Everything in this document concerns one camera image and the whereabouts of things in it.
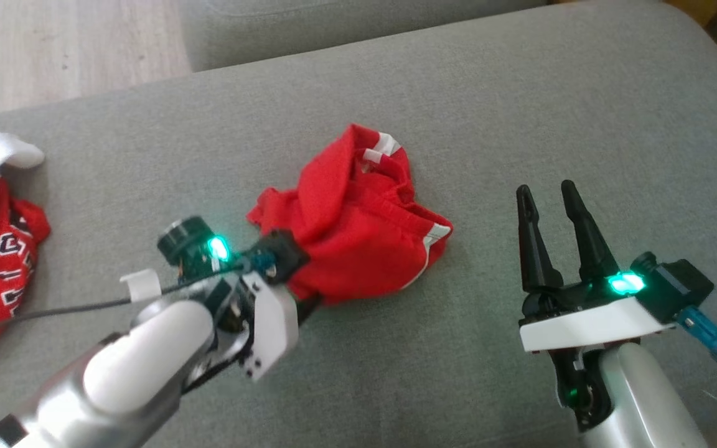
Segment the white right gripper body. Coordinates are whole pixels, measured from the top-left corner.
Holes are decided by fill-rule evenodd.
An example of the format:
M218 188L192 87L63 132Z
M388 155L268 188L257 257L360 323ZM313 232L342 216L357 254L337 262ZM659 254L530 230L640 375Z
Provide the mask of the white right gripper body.
M584 348L675 328L672 322L655 320L637 300L635 293L645 289L638 274L617 273L601 281L601 286L601 292L612 294L608 303L521 326L524 351Z

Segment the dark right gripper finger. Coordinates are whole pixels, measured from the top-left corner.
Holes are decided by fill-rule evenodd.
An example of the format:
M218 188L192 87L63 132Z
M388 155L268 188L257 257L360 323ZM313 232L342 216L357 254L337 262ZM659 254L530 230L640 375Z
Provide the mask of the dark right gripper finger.
M541 237L538 226L540 213L529 186L522 185L516 190L516 206L523 291L533 293L538 290L560 289L564 286L563 277L552 265Z
M580 279L592 283L618 274L620 267L572 180L561 182L561 196L567 217L574 225Z

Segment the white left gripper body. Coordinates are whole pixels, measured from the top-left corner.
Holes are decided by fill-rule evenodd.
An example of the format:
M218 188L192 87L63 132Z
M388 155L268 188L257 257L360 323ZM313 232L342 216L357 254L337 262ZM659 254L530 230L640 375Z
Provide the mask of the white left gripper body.
M237 292L241 304L253 304L253 321L234 340L233 359L258 381L298 343L296 300L284 284L271 286L259 273L242 275Z

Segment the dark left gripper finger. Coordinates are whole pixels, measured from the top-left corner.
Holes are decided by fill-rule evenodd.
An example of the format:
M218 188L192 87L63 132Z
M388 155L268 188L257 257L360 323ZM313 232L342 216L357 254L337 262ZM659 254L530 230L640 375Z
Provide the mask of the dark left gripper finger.
M313 312L321 306L322 295L313 294L307 299L298 302L298 324L303 325Z

